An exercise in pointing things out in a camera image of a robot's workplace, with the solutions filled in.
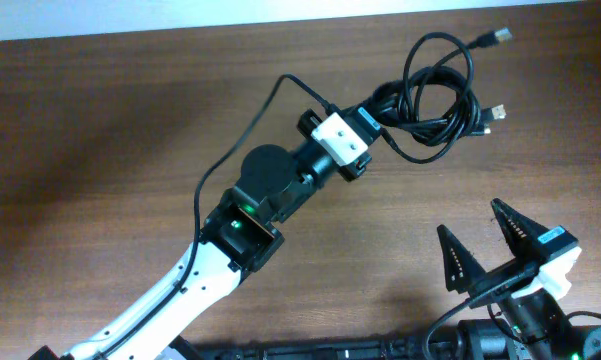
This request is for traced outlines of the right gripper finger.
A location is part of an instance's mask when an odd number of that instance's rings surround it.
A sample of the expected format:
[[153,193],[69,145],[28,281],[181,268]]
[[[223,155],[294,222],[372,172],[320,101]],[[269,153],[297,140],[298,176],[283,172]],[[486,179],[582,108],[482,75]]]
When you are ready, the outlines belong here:
[[437,234],[447,290],[469,292],[485,276],[485,269],[445,225],[437,227]]
[[494,198],[490,204],[512,254],[516,258],[538,257],[542,247],[538,237],[545,233],[545,227],[499,198]]

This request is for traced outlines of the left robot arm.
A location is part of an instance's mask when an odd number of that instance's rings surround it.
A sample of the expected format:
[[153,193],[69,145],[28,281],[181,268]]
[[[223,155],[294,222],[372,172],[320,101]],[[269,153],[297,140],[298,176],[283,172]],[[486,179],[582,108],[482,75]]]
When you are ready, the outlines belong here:
[[334,173],[365,171],[381,125],[362,107],[320,119],[306,111],[294,151],[261,145],[243,160],[193,244],[174,267],[118,318],[62,353],[64,359],[157,359],[202,312],[258,271],[283,243],[275,223],[298,210]]

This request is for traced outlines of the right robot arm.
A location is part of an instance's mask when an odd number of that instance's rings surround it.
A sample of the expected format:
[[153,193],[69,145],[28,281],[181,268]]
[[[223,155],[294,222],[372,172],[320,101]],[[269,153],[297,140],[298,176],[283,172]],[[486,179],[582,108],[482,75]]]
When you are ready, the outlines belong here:
[[467,299],[442,315],[421,343],[434,357],[431,337],[466,308],[485,307],[505,339],[524,347],[533,359],[601,359],[601,314],[558,304],[572,287],[567,274],[582,253],[579,240],[562,226],[547,228],[499,198],[491,201],[494,218],[513,258],[486,271],[451,230],[437,227],[448,291]]

